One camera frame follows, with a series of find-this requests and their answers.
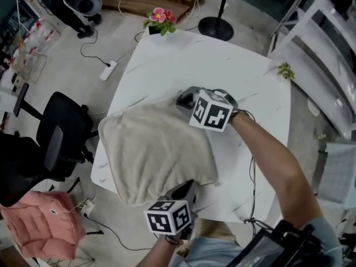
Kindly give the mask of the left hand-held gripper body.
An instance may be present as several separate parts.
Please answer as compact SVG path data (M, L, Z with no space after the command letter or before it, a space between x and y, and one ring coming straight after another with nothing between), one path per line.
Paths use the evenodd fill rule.
M166 194L144 211L150 231L159 235L181 233L182 240L189 240L197 215L192 211L194 204L187 200L168 200Z

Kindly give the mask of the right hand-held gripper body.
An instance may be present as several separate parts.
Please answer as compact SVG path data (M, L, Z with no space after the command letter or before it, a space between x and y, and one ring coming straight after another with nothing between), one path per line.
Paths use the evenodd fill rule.
M184 102L182 93L177 99L179 102ZM190 126L217 132L223 132L231 117L239 111L238 103L227 91L203 87L200 87L193 110L177 109L187 117Z

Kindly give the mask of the beige towel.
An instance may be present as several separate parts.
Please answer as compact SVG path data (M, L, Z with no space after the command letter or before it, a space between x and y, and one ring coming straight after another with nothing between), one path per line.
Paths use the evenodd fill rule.
M218 180L206 133L190 126L176 96L142 102L105 117L98 126L123 204L146 204L188 180Z

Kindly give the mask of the person's right forearm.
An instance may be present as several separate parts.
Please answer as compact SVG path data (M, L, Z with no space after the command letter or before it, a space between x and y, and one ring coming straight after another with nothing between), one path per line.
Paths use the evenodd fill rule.
M274 189L283 219L302 228L323 213L297 159L274 136L244 112L230 121Z

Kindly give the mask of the person's left forearm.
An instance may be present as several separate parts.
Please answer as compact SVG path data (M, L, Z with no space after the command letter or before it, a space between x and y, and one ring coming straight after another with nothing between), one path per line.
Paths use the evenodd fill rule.
M181 244L181 233L160 235L156 244L136 267L168 267L176 248Z

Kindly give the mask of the person's khaki trousers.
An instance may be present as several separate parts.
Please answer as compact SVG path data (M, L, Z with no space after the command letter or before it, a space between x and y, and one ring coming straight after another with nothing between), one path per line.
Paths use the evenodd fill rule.
M238 245L236 236L223 221L207 220L198 218L195 221L194 232L196 237L205 237L225 240Z

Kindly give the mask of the person's light blue shirt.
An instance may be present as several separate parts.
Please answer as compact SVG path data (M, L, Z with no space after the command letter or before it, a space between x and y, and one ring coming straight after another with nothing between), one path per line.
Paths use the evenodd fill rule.
M330 267L342 267L342 247L329 222L318 217L308 222L314 228L313 236L322 244L322 251L330 260ZM183 257L174 253L169 267L226 267L243 249L224 239L196 237Z

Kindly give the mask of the black standing fan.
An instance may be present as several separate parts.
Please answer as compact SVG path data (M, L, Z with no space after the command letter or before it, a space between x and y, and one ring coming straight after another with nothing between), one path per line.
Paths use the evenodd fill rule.
M201 19L197 29L203 35L222 41L242 40L254 27L248 19L254 9L242 0L201 0Z

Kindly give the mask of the white power strip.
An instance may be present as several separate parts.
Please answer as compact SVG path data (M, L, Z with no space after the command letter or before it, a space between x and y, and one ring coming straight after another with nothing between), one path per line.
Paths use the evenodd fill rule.
M89 216L89 214L92 212L94 207L95 207L95 204L91 200L87 199L83 204L83 207L81 209L81 213L83 215Z
M108 81L108 79L111 77L116 67L117 67L117 62L115 61L110 61L109 63L107 63L106 68L100 75L100 80L103 82Z

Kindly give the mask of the small green plant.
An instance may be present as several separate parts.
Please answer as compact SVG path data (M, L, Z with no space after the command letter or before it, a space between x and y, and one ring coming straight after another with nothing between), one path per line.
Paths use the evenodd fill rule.
M280 64L277 69L277 75L281 76L285 80L293 80L295 78L295 73L291 69L290 64L288 64L287 62L283 62L282 64Z

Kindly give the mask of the pink flower pot plant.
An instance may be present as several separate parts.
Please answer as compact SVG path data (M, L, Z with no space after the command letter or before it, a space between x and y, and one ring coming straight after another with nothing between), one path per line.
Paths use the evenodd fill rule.
M172 10L156 7L147 15L147 20L143 22L144 29L148 28L149 35L160 34L164 36L167 33L176 31L177 18Z

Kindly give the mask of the white round floor disc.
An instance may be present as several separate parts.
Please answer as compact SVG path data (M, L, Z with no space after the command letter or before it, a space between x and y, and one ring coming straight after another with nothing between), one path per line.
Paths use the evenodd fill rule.
M318 117L320 115L319 107L310 98L307 99L307 107L313 116Z

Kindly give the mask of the white shelving rack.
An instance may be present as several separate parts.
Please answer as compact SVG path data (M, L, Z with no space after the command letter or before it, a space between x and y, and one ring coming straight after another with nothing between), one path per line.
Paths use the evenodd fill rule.
M339 14L330 0L292 0L268 57L290 64L295 84L346 139L356 134L356 0Z

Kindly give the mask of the pink cushion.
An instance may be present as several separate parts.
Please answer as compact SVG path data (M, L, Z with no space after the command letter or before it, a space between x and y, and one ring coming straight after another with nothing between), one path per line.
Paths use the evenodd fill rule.
M25 258L74 260L86 236L70 195L64 191L29 191L0 213Z

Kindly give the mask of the black mesh office chair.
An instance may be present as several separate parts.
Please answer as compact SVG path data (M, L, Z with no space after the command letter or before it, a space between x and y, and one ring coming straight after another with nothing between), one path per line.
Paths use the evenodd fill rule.
M14 107L14 115L24 110L39 120L36 138L0 132L0 205L11 207L44 180L64 182L76 164L93 163L86 148L88 139L98 136L86 105L78 105L55 92L43 113L24 98L25 83Z

